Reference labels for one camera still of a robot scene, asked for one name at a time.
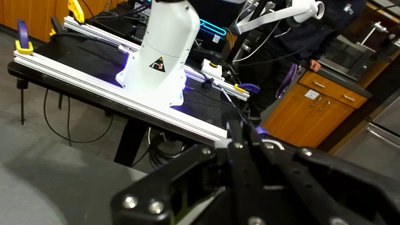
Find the warning label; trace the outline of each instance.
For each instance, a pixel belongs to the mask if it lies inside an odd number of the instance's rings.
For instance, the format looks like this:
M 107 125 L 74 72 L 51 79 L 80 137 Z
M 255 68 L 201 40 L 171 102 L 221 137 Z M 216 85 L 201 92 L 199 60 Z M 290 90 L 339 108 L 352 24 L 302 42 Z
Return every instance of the warning label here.
M 155 63 L 150 64 L 150 68 L 165 73 L 164 60 L 159 58 Z

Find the drawer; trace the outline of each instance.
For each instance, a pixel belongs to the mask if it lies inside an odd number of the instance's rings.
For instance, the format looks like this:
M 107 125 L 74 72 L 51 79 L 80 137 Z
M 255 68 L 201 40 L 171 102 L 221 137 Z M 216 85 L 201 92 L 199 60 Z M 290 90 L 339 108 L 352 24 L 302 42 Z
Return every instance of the drawer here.
M 312 90 L 336 99 L 354 109 L 359 109 L 365 102 L 366 98 L 329 80 L 315 73 L 307 72 L 301 79 L 300 84 L 311 88 Z

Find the black table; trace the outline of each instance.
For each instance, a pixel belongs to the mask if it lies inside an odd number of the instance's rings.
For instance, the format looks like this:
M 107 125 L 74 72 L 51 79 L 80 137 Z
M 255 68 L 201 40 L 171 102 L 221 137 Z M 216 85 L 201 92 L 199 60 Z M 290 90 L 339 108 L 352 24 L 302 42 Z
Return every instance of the black table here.
M 126 55 L 115 48 L 94 40 L 71 37 L 54 37 L 49 44 L 40 47 L 35 53 L 114 85 L 117 85 L 115 75 L 124 68 L 126 62 Z M 115 163 L 127 167 L 134 163 L 137 149 L 149 127 L 172 133 L 184 142 L 202 143 L 206 145 L 214 144 L 211 140 L 196 134 L 175 128 L 142 113 L 130 110 L 117 103 L 96 97 L 86 90 L 71 87 L 61 80 L 46 77 L 16 63 L 9 64 L 9 74 L 109 113 L 127 118 L 129 120 L 120 140 L 114 160 Z M 225 120 L 222 120 L 221 115 L 231 115 L 232 108 L 226 103 L 219 102 L 220 93 L 212 89 L 204 90 L 201 89 L 201 84 L 192 80 L 187 80 L 186 88 L 189 88 L 189 90 L 185 92 L 185 104 L 176 108 L 176 110 L 224 129 Z

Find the floor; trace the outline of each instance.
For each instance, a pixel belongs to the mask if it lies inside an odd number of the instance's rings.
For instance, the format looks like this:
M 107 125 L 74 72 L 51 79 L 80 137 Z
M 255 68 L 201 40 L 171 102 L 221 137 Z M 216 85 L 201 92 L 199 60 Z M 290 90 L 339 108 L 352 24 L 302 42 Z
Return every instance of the floor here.
M 45 89 L 34 84 L 29 84 L 29 89 L 25 90 L 25 118 L 26 122 L 21 125 L 20 122 L 20 90 L 16 89 L 16 78 L 9 75 L 7 63 L 12 60 L 14 38 L 0 33 L 0 128 L 12 127 L 15 130 L 15 142 L 24 134 L 36 134 L 46 138 L 47 142 L 54 144 L 69 145 L 67 142 L 56 137 L 46 125 L 44 119 L 44 98 Z M 46 115 L 50 125 L 60 134 L 67 135 L 67 99 L 64 98 L 64 105 L 57 108 L 59 94 L 49 92 Z M 71 99 L 71 118 L 70 118 L 70 134 L 72 140 L 87 142 L 96 139 L 110 125 L 111 118 L 97 108 L 81 104 Z M 122 130 L 125 128 L 126 119 L 115 117 L 110 130 L 99 142 L 90 144 L 72 144 L 74 148 L 97 155 L 106 160 L 114 160 L 116 149 L 119 147 Z M 146 150 L 146 142 L 142 143 L 139 159 Z M 136 164 L 135 169 L 150 173 L 149 158 L 144 158 Z

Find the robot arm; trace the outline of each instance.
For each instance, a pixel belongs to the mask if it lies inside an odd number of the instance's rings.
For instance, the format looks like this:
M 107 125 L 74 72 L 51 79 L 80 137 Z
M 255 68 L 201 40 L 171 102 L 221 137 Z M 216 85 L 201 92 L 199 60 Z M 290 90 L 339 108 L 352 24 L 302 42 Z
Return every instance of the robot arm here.
M 242 3 L 244 0 L 225 0 L 229 3 Z M 315 18 L 320 20 L 324 17 L 325 13 L 325 5 L 321 2 L 315 0 L 292 0 L 291 5 L 289 5 L 285 9 L 277 10 L 277 12 L 270 12 L 264 15 L 261 15 L 257 19 L 254 19 L 251 22 L 250 18 L 252 15 L 249 14 L 245 17 L 241 22 L 236 22 L 232 25 L 232 33 L 236 35 L 241 35 L 246 32 L 254 30 L 259 27 L 262 27 L 265 24 L 270 24 L 277 20 L 294 18 L 296 23 L 304 23 L 305 20 L 310 18 Z

